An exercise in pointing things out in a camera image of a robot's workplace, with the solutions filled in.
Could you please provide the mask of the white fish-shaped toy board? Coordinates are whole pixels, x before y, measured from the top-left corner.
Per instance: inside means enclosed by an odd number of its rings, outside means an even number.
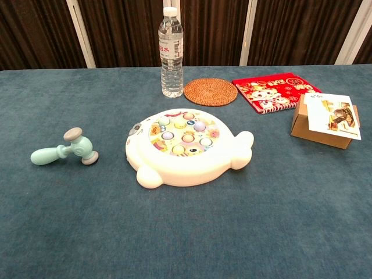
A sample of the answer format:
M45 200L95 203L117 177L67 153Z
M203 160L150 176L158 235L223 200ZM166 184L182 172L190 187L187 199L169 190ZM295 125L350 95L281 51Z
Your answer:
M216 116L177 108L136 123L126 141L126 158L144 188L163 184L190 187L208 183L252 158L254 136L234 135Z

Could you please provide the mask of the dark brown pleated curtain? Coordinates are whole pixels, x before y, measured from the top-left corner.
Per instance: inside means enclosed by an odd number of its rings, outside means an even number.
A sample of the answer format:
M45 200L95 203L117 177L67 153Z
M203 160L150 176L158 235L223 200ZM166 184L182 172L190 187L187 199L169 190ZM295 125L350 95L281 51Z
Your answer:
M96 67L159 66L166 0L78 0ZM362 0L258 0L247 66L334 65ZM249 0L181 0L186 66L239 66ZM353 64L372 64L372 28ZM87 68L66 0L0 0L0 70Z

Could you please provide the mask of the red spiral cartoon calendar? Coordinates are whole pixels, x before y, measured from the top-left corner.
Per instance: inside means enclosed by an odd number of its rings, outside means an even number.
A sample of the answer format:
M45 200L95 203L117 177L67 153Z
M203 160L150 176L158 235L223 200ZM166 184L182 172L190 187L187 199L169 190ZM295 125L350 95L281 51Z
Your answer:
M293 109L302 95L321 93L320 89L293 73L242 78L232 83L260 114Z

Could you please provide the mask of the round woven rattan coaster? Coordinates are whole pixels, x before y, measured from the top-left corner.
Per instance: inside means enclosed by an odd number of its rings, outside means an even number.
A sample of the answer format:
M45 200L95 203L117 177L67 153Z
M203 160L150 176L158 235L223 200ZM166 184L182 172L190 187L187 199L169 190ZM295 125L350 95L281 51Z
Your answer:
M197 105L216 107L233 102L238 90L235 85L220 78L198 78L184 87L184 96Z

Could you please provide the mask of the clear plastic water bottle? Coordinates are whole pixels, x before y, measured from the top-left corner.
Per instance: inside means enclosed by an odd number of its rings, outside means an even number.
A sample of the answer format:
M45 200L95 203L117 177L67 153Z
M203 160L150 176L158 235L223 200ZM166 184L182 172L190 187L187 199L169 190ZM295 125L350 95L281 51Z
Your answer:
M183 94L183 27L177 19L177 8L163 8L163 20L158 28L162 93L168 98Z

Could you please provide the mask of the small brown cardboard box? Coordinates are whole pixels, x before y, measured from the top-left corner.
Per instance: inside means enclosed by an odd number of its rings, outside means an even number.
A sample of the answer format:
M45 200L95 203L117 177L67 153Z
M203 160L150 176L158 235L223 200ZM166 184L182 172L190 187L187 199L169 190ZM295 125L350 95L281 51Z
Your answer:
M309 130L307 107L304 104L304 97L305 95L301 96L297 104L297 107L295 109L295 114L294 114L292 126L291 126L292 136L303 138L309 141L318 142L318 143L329 145L329 146L333 146L336 148L341 148L341 149L347 149L353 140L358 140L358 139L344 138L344 137L339 137L336 135L325 134L325 133L320 133L320 132ZM357 123L360 129L360 121L359 121L357 106L354 104L352 105L355 110Z

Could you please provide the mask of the white printed picture card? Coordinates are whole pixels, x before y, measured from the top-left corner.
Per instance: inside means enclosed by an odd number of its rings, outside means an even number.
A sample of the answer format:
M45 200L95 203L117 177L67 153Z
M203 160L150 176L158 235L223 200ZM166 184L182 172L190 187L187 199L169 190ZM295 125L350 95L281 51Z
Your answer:
M306 93L309 130L360 140L360 130L351 99L347 95Z

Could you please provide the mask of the blue velvet tablecloth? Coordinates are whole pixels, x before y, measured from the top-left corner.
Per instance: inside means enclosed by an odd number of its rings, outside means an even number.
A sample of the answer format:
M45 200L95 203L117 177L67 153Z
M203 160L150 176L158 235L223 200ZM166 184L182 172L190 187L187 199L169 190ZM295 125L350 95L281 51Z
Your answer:
M0 71L0 279L372 279L372 64L185 67L184 81L291 72L359 111L346 150L290 135L293 110L238 97L208 108L255 136L250 164L192 188L142 188L126 161L132 125L185 98L160 68ZM80 127L98 160L71 153Z

